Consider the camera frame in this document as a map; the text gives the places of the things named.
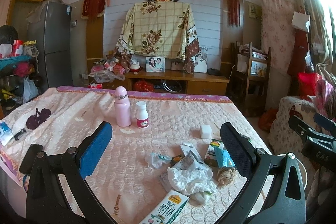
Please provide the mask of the rainbow medicine box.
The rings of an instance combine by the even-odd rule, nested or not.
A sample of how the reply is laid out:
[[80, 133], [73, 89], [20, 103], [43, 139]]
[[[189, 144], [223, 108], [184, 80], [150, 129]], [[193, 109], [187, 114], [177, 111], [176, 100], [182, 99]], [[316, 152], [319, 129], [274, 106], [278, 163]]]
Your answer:
[[214, 148], [224, 149], [224, 144], [221, 140], [211, 139], [210, 144], [208, 146], [207, 152], [204, 156], [203, 161], [211, 166], [211, 167], [218, 167], [217, 157], [215, 155]]

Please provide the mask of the white sponge block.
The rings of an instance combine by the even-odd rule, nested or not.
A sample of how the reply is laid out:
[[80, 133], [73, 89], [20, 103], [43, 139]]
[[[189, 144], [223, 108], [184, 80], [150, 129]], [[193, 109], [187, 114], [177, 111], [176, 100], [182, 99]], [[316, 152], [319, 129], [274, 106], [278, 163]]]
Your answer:
[[212, 138], [212, 128], [208, 124], [202, 124], [200, 127], [200, 135], [202, 139]]

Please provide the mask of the white plastic bag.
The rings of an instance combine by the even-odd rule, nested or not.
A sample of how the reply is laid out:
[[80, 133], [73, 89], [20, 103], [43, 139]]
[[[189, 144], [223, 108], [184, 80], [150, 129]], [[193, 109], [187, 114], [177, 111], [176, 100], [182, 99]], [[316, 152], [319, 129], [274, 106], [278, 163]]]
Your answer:
[[168, 168], [168, 182], [174, 190], [190, 196], [195, 193], [207, 192], [214, 194], [217, 192], [217, 183], [213, 180], [213, 172], [210, 169], [177, 170]]

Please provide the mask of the wooden chair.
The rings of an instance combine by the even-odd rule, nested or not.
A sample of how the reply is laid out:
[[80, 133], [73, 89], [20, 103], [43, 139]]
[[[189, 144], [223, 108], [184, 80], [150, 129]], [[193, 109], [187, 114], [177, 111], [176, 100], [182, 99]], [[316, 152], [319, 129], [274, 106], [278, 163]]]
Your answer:
[[244, 116], [260, 116], [266, 105], [272, 48], [263, 52], [252, 43], [232, 43], [231, 51], [234, 65], [227, 94]]

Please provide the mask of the blue snack packet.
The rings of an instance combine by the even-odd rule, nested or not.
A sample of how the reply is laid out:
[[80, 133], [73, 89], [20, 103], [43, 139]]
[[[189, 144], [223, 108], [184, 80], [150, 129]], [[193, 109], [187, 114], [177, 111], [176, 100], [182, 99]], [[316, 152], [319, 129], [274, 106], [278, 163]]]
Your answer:
[[219, 168], [236, 167], [228, 151], [223, 148], [214, 147], [215, 157]]

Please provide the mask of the purple knitted item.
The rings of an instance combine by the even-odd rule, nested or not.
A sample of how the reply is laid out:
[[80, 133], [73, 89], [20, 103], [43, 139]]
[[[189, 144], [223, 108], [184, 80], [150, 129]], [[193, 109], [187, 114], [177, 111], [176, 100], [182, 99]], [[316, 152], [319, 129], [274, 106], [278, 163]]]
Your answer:
[[26, 121], [26, 127], [31, 130], [37, 129], [51, 116], [51, 110], [43, 108], [41, 111], [36, 108], [35, 114], [30, 116]]

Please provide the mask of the white printed food wrapper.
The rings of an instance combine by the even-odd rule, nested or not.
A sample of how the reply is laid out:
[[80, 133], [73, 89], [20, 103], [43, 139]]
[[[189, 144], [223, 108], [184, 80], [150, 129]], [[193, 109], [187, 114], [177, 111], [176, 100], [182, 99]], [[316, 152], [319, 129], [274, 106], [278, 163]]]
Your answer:
[[[198, 157], [195, 156], [193, 151], [189, 151], [187, 153], [187, 155], [184, 156], [184, 158], [180, 162], [178, 162], [173, 167], [168, 167], [168, 168], [176, 168], [177, 170], [185, 169], [185, 170], [189, 170], [189, 171], [196, 170], [196, 169], [210, 169], [210, 170], [212, 170], [204, 162], [198, 161]], [[173, 190], [173, 188], [168, 182], [167, 170], [159, 176], [159, 180], [160, 180], [163, 188], [165, 189], [165, 191], [169, 192], [170, 190]]]

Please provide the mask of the dark green snack packet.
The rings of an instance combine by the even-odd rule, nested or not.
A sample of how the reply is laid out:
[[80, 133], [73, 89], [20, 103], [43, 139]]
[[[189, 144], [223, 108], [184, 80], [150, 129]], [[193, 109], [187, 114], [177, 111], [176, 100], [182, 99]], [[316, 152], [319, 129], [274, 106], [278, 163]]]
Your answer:
[[172, 157], [171, 162], [170, 162], [170, 166], [173, 167], [178, 162], [180, 162], [183, 158], [184, 158], [184, 156], [182, 154]]

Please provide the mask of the small crumpled white wrapper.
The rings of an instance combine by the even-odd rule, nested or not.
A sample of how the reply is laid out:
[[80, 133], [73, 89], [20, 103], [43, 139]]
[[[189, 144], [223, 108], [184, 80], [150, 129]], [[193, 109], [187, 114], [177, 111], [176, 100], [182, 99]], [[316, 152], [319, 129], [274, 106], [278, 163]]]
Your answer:
[[164, 164], [169, 164], [172, 161], [172, 158], [167, 155], [151, 152], [145, 156], [145, 161], [151, 168], [159, 169]]

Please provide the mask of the pink thermos bottle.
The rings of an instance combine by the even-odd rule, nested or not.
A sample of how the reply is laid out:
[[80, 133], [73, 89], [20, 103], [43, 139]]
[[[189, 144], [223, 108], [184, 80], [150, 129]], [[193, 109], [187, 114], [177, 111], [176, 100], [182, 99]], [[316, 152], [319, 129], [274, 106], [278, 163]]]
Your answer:
[[114, 93], [116, 122], [119, 127], [131, 125], [130, 101], [127, 90], [123, 86], [116, 88]]

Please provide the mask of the cluttered shelf rack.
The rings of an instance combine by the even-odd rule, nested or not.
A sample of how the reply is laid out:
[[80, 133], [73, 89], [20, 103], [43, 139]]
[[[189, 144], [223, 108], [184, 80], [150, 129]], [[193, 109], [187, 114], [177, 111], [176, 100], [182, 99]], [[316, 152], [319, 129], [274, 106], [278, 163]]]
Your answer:
[[28, 101], [23, 95], [24, 82], [38, 72], [36, 44], [20, 40], [13, 26], [1, 26], [1, 118]]

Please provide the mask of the pink quilted table cover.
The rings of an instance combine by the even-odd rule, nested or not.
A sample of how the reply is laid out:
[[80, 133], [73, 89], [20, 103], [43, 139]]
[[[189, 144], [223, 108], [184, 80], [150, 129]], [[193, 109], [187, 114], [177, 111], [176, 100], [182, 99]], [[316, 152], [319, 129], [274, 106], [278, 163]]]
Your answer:
[[111, 90], [50, 88], [5, 117], [4, 122], [16, 133], [25, 128], [36, 111], [51, 111], [51, 116], [37, 129], [2, 146], [1, 158], [20, 183], [27, 185], [28, 180], [18, 169], [31, 144], [42, 145], [49, 155], [64, 153], [107, 121], [112, 125], [113, 136], [87, 182], [119, 223], [139, 223], [166, 195], [159, 176], [167, 166], [148, 166], [145, 158], [150, 153], [177, 156], [182, 153], [181, 145], [192, 144], [204, 156], [210, 140], [201, 138], [201, 126], [209, 125], [218, 138], [219, 129], [226, 122], [249, 137], [254, 147], [265, 148], [258, 133], [226, 97], [132, 92], [129, 99], [132, 114], [136, 113], [137, 102], [146, 102], [147, 128], [140, 129], [135, 123], [118, 127]]

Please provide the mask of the white pill bottle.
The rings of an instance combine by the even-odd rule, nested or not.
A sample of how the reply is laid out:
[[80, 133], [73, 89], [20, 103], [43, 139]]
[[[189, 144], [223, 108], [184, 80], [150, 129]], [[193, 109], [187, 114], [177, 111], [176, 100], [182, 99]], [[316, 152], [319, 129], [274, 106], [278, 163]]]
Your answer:
[[149, 126], [149, 115], [146, 110], [147, 104], [145, 101], [136, 103], [136, 122], [138, 128], [147, 128]]

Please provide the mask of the floral cloth covered television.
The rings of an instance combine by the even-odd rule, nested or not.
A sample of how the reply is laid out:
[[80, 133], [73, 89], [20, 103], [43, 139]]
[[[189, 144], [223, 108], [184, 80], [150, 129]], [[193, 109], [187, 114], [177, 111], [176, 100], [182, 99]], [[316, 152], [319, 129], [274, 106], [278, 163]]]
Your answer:
[[135, 3], [126, 13], [115, 51], [180, 60], [183, 70], [193, 74], [201, 48], [191, 5], [183, 2]]

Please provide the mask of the grey refrigerator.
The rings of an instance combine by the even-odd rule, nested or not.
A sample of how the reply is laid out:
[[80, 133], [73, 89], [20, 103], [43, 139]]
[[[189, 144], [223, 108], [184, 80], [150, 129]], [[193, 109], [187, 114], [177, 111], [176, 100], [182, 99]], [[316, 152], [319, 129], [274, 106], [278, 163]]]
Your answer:
[[44, 1], [28, 18], [27, 38], [36, 43], [41, 91], [73, 85], [70, 30], [72, 7]]

